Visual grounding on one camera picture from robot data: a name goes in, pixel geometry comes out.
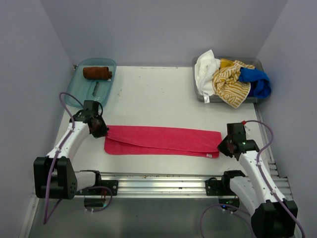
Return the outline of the pink towel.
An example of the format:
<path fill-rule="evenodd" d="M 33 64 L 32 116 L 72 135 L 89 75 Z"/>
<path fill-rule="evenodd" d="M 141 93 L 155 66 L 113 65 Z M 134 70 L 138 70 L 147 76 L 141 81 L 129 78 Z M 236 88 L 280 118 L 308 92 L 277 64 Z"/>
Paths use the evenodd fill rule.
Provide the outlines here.
<path fill-rule="evenodd" d="M 217 158 L 222 141 L 218 131 L 110 125 L 104 151 L 111 155 L 181 155 Z"/>

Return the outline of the teal translucent plastic bin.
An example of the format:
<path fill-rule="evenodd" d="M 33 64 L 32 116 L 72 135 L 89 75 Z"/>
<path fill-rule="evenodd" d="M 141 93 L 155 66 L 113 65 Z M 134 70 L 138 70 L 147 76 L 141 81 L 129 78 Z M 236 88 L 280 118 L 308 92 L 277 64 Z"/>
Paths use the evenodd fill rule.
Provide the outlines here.
<path fill-rule="evenodd" d="M 86 67 L 107 67 L 112 73 L 112 77 L 108 80 L 88 80 L 83 75 L 83 69 Z M 65 103 L 71 107 L 80 109 L 80 105 L 85 100 L 93 100 L 101 103 L 103 107 L 106 106 L 114 82 L 115 72 L 116 62 L 112 59 L 89 58 L 83 60 L 77 65 L 67 88 L 67 93 L 75 98 L 66 95 L 64 97 Z"/>

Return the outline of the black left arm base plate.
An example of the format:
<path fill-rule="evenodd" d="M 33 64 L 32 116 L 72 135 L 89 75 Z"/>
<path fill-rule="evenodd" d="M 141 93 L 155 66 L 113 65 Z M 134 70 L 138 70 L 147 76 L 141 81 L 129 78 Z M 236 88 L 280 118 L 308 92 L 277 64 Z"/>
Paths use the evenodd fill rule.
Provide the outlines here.
<path fill-rule="evenodd" d="M 76 195 L 110 195 L 110 192 L 104 187 L 108 188 L 112 192 L 113 196 L 117 196 L 118 180 L 101 180 L 97 183 L 97 185 L 94 185 L 93 188 L 85 188 L 76 192 Z"/>

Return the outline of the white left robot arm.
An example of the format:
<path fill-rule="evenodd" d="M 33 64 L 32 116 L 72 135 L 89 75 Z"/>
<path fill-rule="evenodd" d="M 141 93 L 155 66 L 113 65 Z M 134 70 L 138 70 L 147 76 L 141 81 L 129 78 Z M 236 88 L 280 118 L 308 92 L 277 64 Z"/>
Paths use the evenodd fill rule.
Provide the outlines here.
<path fill-rule="evenodd" d="M 59 144 L 46 156 L 33 163 L 35 194 L 38 198 L 72 199 L 76 192 L 86 189 L 96 195 L 103 182 L 97 170 L 75 172 L 72 160 L 82 142 L 91 134 L 105 137 L 109 128 L 102 117 L 103 108 L 97 101 L 85 100 L 83 108 L 71 116 L 67 131 Z"/>

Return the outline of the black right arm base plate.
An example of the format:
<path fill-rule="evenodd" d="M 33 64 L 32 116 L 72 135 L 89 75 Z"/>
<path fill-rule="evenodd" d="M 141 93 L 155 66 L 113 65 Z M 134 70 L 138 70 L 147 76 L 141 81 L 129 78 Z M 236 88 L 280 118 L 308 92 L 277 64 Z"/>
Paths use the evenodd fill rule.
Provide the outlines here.
<path fill-rule="evenodd" d="M 224 188 L 220 180 L 208 179 L 205 181 L 205 191 L 207 196 L 235 196 L 236 194 Z"/>

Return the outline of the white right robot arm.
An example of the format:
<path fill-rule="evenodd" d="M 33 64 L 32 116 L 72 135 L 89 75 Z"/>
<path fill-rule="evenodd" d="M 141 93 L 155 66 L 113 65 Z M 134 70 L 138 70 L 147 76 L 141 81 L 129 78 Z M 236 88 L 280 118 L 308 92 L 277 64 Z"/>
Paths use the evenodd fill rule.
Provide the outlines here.
<path fill-rule="evenodd" d="M 261 158 L 262 150 L 247 139 L 245 123 L 227 124 L 227 135 L 218 150 L 234 157 L 243 171 L 223 173 L 220 188 L 235 194 L 251 216 L 251 227 L 257 238 L 290 238 L 295 233 L 298 207 L 275 184 Z"/>

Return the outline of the brown microfiber towel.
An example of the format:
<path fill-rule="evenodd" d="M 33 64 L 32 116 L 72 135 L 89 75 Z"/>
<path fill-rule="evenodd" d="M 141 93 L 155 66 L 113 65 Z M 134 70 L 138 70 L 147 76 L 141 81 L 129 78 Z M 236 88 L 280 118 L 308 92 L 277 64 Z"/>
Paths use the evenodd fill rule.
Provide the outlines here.
<path fill-rule="evenodd" d="M 112 72 L 107 66 L 84 67 L 83 76 L 88 80 L 109 80 L 112 78 Z"/>

